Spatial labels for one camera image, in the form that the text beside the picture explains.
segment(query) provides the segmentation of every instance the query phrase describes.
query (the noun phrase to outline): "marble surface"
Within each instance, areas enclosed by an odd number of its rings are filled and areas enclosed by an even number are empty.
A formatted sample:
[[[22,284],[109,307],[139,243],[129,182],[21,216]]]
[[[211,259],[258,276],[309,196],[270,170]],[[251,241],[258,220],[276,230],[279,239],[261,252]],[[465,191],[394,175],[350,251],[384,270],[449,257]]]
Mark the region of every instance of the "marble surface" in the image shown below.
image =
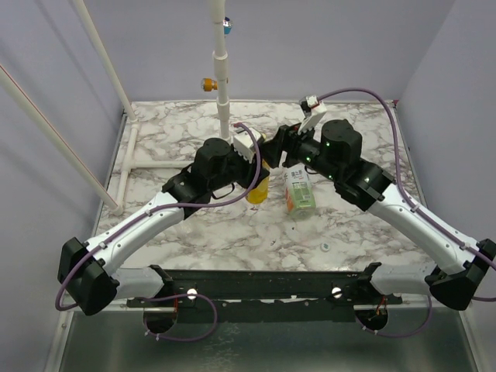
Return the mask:
[[[218,133],[214,102],[137,102],[133,107],[142,123],[135,160],[192,160],[204,140]],[[298,105],[279,102],[234,102],[231,114],[232,122],[244,122],[269,137],[279,125],[294,124],[303,118]],[[362,133],[362,157],[394,173],[391,128],[379,105],[328,105],[321,122],[330,119],[348,119]],[[110,180],[112,195],[119,183],[129,131],[128,123]],[[319,131],[315,138],[320,138]],[[417,195],[403,146],[401,168],[405,188]],[[177,172],[133,170],[124,216],[148,202]],[[387,223],[343,201],[332,183],[318,175],[311,176],[317,204],[315,215],[305,221],[292,220],[286,210],[281,172],[280,168],[272,170],[269,197],[263,204],[253,206],[242,200],[224,208],[202,209],[149,241],[124,267],[159,264],[166,269],[362,270],[374,261],[429,261],[417,246]],[[231,197],[241,192],[238,187]],[[120,220],[122,216],[110,215],[104,208],[98,233]],[[323,243],[329,244],[329,251],[321,250]]]

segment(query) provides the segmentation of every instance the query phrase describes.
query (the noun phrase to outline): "white pvc pipe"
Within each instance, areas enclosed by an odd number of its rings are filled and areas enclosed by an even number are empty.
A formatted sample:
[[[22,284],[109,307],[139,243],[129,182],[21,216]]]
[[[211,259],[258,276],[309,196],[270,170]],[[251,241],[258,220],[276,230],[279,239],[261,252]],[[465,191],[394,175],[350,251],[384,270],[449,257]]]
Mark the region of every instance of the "white pvc pipe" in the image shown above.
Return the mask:
[[[7,93],[14,99],[15,103],[34,121],[36,126],[50,140],[50,142],[59,150],[64,158],[71,163],[74,169],[87,181],[96,191],[103,202],[113,211],[122,210],[105,188],[98,182],[98,179],[86,167],[76,153],[69,147],[67,142],[62,138],[58,131],[48,121],[46,116],[34,105],[33,101],[14,81],[9,73],[0,65],[0,84]]]
[[[124,92],[124,88],[122,87],[122,84],[119,78],[117,77],[117,73],[115,72],[115,69],[112,66],[112,62],[110,61],[110,58],[107,54],[107,50],[105,50],[105,47],[103,46],[102,39],[100,39],[100,36],[98,35],[98,31],[96,30],[95,24],[91,19],[90,13],[88,12],[86,5],[84,4],[84,0],[74,0],[74,4],[76,6],[77,13],[81,17],[81,21],[83,22],[86,32],[90,36],[93,46],[95,47],[98,55],[102,59],[103,66],[107,71],[107,75],[110,78],[110,81],[114,86],[114,89],[117,91],[117,95],[119,96],[122,105],[124,106],[124,109],[127,112],[129,120],[131,120],[131,122],[135,122],[136,115],[133,111],[133,107],[131,107],[131,104],[129,103],[129,99],[127,98],[127,95]]]
[[[208,0],[210,18],[214,24],[215,49],[213,53],[214,72],[217,80],[217,112],[220,121],[220,137],[230,140],[229,135],[229,96],[227,95],[228,58],[224,35],[226,0]]]
[[[182,169],[191,164],[192,161],[188,160],[149,160],[149,161],[135,161],[131,168],[179,168]]]
[[[136,145],[136,138],[138,136],[138,124],[135,123],[131,126],[131,133],[129,134],[129,142],[127,143],[126,153],[121,166],[121,177],[119,179],[119,187],[117,189],[117,202],[124,206],[124,197],[126,196],[126,185],[131,171],[131,163],[133,162],[134,146]]]

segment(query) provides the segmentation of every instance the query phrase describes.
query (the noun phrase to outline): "purple cable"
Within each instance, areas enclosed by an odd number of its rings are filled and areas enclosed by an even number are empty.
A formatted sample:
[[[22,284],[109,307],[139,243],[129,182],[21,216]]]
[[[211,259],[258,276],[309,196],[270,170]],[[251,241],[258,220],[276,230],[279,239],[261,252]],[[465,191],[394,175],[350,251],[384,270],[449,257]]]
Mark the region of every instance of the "purple cable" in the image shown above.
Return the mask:
[[[429,215],[427,215],[421,208],[420,206],[417,207],[417,205],[408,197],[408,194],[406,193],[405,189],[403,188],[403,181],[401,180],[401,165],[400,165],[400,150],[399,150],[399,145],[398,145],[398,131],[396,130],[396,124],[394,121],[393,114],[391,110],[389,109],[388,104],[385,102],[384,99],[382,99],[377,93],[374,91],[371,91],[366,88],[344,88],[344,89],[339,89],[337,91],[331,91],[330,93],[327,93],[325,95],[321,95],[320,97],[317,97],[319,101],[322,101],[326,98],[332,97],[333,95],[339,95],[341,93],[346,93],[349,91],[361,91],[363,93],[367,93],[369,95],[372,95],[375,97],[379,103],[384,107],[384,110],[386,110],[387,117],[389,118],[389,121],[391,123],[391,130],[393,132],[393,144],[394,144],[394,166],[396,170],[396,181],[397,181],[397,186],[398,190],[400,191],[401,196],[403,199],[410,205],[412,208],[417,208],[416,213],[418,213],[425,221],[427,221],[434,229],[438,230],[440,233],[442,233],[445,237],[448,239],[451,239],[453,242],[458,244],[460,248],[466,249],[469,252],[471,252],[474,256],[479,257],[480,259],[484,260],[487,264],[489,264],[493,269],[496,270],[496,265],[492,261],[490,261],[485,255],[483,255],[481,252],[467,246],[465,242],[458,237],[454,236],[451,232],[446,230],[444,227],[442,227],[438,222],[436,222],[434,219],[432,219]],[[496,298],[481,298],[481,297],[473,297],[474,300],[476,301],[485,301],[485,302],[495,302]]]
[[[356,321],[362,325],[363,327],[363,330],[365,332],[369,332],[375,336],[380,336],[380,337],[386,337],[388,339],[404,339],[405,337],[410,337],[410,336],[414,336],[416,335],[417,333],[420,333],[421,331],[423,331],[425,328],[427,328],[427,325],[429,324],[431,318],[432,318],[432,300],[429,296],[427,296],[427,301],[429,302],[429,308],[428,308],[428,312],[427,312],[427,318],[425,318],[424,322],[422,323],[421,326],[419,326],[415,331],[411,331],[411,332],[408,332],[408,333],[394,333],[394,334],[390,334],[390,333],[381,333],[381,332],[375,332],[373,331],[372,329],[368,329],[365,325],[363,325],[363,323],[358,319],[356,318]]]
[[[217,318],[218,318],[218,316],[217,316],[217,308],[215,308],[215,304],[213,303],[213,301],[210,298],[208,298],[207,296],[204,296],[203,294],[188,294],[188,293],[183,293],[183,294],[180,294],[180,295],[179,294],[176,294],[174,296],[162,297],[162,298],[140,298],[140,300],[142,300],[142,301],[148,301],[148,302],[159,302],[159,301],[169,301],[169,300],[175,300],[176,298],[193,297],[193,296],[204,299],[212,307],[212,310],[213,310],[213,313],[214,313],[214,320],[212,322],[212,327],[210,327],[210,329],[207,332],[203,333],[200,336],[191,337],[191,338],[187,338],[187,339],[183,339],[183,338],[180,338],[180,337],[165,336],[163,333],[153,333],[152,331],[150,331],[148,329],[148,324],[146,323],[146,320],[145,320],[145,322],[144,322],[144,325],[145,325],[145,328],[146,328],[145,336],[147,336],[148,334],[150,334],[152,336],[157,337],[158,339],[166,339],[168,341],[176,341],[176,342],[179,342],[179,343],[194,343],[196,341],[200,341],[201,339],[206,339],[211,334],[213,334],[213,332],[217,328]],[[174,323],[172,325],[172,327],[167,332],[170,332],[170,330],[176,324],[177,323]]]
[[[242,124],[241,122],[238,122],[233,125],[235,128],[241,127],[250,136],[251,140],[253,141],[253,146],[255,147],[255,157],[257,159],[257,168],[255,170],[255,176],[253,177],[253,180],[250,183],[250,186],[239,196],[236,196],[235,198],[228,200],[228,201],[222,201],[220,203],[215,203],[215,204],[195,204],[195,203],[175,203],[175,204],[166,204],[166,205],[158,205],[155,208],[152,208],[150,210],[151,213],[163,211],[164,209],[168,208],[215,208],[215,207],[225,207],[227,205],[236,203],[237,201],[243,199],[245,196],[248,195],[250,191],[252,191],[255,188],[255,184],[257,184],[258,181],[258,176],[260,176],[260,169],[262,166],[262,156],[260,154],[260,148],[258,147],[257,139],[253,135],[253,133],[250,131],[250,129]],[[138,215],[135,219],[129,221],[126,223],[122,228],[114,232],[112,235],[108,236],[105,240],[102,241],[103,246],[107,246],[111,241],[113,241],[117,236],[121,235],[124,233],[128,228],[131,226],[134,226],[137,224],[139,221],[142,219],[148,217],[146,213],[143,213],[141,215]],[[60,303],[60,300],[62,299],[62,296],[64,295],[64,291],[67,288],[67,285],[69,282],[72,280],[74,275],[78,272],[78,270],[83,266],[83,264],[90,258],[92,257],[95,253],[97,253],[99,250],[102,249],[102,246],[96,246],[93,250],[90,250],[82,259],[79,260],[79,262],[76,263],[76,265],[73,267],[73,269],[69,272],[69,274],[66,276],[64,281],[62,282],[62,285],[59,288],[59,291],[57,292],[57,296],[55,297],[55,308],[62,312],[66,310],[71,310],[72,308],[77,307],[77,304],[72,304],[68,306],[63,306]]]

